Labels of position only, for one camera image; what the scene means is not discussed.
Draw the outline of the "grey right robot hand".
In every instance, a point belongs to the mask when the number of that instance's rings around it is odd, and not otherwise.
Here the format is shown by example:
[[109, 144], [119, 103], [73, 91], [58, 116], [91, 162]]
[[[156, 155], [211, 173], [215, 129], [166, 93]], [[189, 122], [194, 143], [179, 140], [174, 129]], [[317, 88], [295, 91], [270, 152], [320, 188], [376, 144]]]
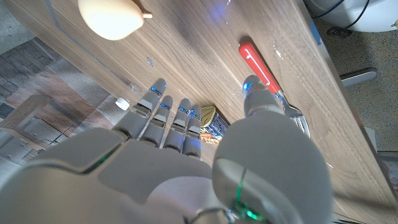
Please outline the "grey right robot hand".
[[111, 129], [41, 152], [1, 186], [2, 223], [330, 223], [333, 189], [314, 142], [271, 87], [243, 84], [245, 117], [201, 159], [201, 108], [158, 79]]

